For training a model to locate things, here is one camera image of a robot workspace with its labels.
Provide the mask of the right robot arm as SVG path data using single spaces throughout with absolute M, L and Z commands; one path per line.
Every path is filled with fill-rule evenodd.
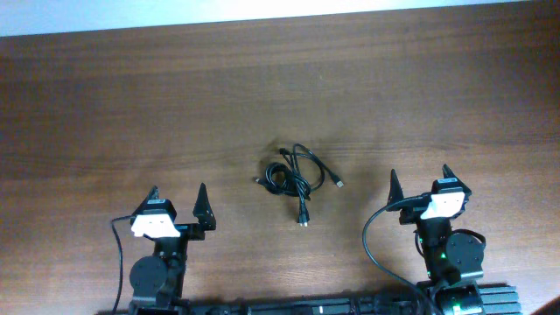
M 399 213 L 401 225 L 416 226 L 415 245 L 424 259 L 429 282 L 421 289 L 425 310 L 442 314 L 437 294 L 444 289 L 469 286 L 483 277 L 486 238 L 467 229 L 454 229 L 452 221 L 465 210 L 472 190 L 448 165 L 431 190 L 405 197 L 396 171 L 390 173 L 388 210 Z

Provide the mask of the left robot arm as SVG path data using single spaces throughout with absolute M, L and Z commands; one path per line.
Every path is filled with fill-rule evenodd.
M 161 199 L 157 187 L 132 213 L 131 232 L 154 243 L 153 253 L 132 266 L 133 290 L 130 314 L 190 314 L 190 302 L 182 298 L 189 242 L 201 242 L 216 229 L 216 219 L 201 184 L 192 210 L 194 223 L 175 222 L 177 211 L 169 199 Z

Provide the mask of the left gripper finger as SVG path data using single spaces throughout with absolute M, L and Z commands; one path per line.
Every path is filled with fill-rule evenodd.
M 132 216 L 137 216 L 144 212 L 144 209 L 148 206 L 148 202 L 150 200 L 157 200 L 159 198 L 159 190 L 156 185 L 154 185 L 148 192 L 147 196 L 144 200 L 140 203 L 140 205 L 136 208 L 136 210 L 131 214 Z
M 207 187 L 204 183 L 200 184 L 192 214 L 198 220 L 203 230 L 214 231 L 216 229 L 216 219 L 207 195 Z

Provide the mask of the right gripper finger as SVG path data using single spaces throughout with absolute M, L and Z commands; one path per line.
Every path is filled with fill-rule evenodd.
M 445 179 L 456 179 L 456 183 L 463 189 L 466 195 L 471 195 L 472 190 L 458 177 L 454 174 L 451 167 L 448 164 L 442 166 L 442 172 Z
M 400 211 L 403 208 L 403 189 L 395 169 L 390 172 L 390 184 L 387 201 L 387 212 Z

